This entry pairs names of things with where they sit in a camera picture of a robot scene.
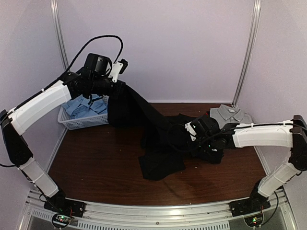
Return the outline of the black long sleeve shirt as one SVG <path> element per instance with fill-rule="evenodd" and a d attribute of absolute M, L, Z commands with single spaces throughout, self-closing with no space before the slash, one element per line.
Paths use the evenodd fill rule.
<path fill-rule="evenodd" d="M 140 146 L 145 154 L 138 158 L 143 178 L 159 181 L 184 170 L 184 157 L 192 156 L 191 138 L 184 125 L 194 118 L 182 114 L 164 116 L 126 83 L 117 84 L 121 84 L 121 94 L 108 99 L 108 121 L 115 128 L 143 128 Z M 199 159 L 211 164 L 222 160 Z"/>

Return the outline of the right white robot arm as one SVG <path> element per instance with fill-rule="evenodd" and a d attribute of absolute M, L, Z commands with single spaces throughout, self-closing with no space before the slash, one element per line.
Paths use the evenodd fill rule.
<path fill-rule="evenodd" d="M 185 124 L 185 129 L 196 142 L 196 149 L 207 156 L 225 149 L 256 149 L 267 175 L 255 184 L 246 200 L 246 208 L 252 212 L 307 169 L 307 123 L 301 115 L 280 122 L 227 123 L 223 127 L 204 115 Z"/>

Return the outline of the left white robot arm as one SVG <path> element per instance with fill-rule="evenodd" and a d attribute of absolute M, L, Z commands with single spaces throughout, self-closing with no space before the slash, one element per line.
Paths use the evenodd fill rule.
<path fill-rule="evenodd" d="M 117 97 L 122 86 L 118 77 L 127 66 L 124 59 L 112 62 L 105 56 L 90 53 L 79 71 L 66 70 L 40 92 L 0 114 L 2 136 L 12 166 L 19 168 L 43 195 L 50 197 L 51 206 L 59 213 L 69 209 L 69 202 L 60 195 L 59 187 L 34 159 L 23 134 L 50 111 L 80 95 L 86 98 L 92 94 Z"/>

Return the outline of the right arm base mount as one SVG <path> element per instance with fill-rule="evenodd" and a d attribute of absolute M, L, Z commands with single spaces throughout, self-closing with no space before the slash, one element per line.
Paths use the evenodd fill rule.
<path fill-rule="evenodd" d="M 230 202 L 233 217 L 244 216 L 248 227 L 259 228 L 264 223 L 263 211 L 271 207 L 267 197 L 258 193 L 260 180 L 254 185 L 249 198 Z"/>

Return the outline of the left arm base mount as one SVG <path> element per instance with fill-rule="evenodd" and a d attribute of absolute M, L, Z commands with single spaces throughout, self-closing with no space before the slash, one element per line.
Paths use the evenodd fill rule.
<path fill-rule="evenodd" d="M 67 199 L 62 189 L 56 192 L 52 197 L 48 197 L 45 194 L 41 196 L 45 199 L 44 209 L 54 212 L 51 217 L 51 223 L 55 229 L 62 230 L 66 228 L 75 217 L 83 217 L 86 204 L 82 201 Z"/>

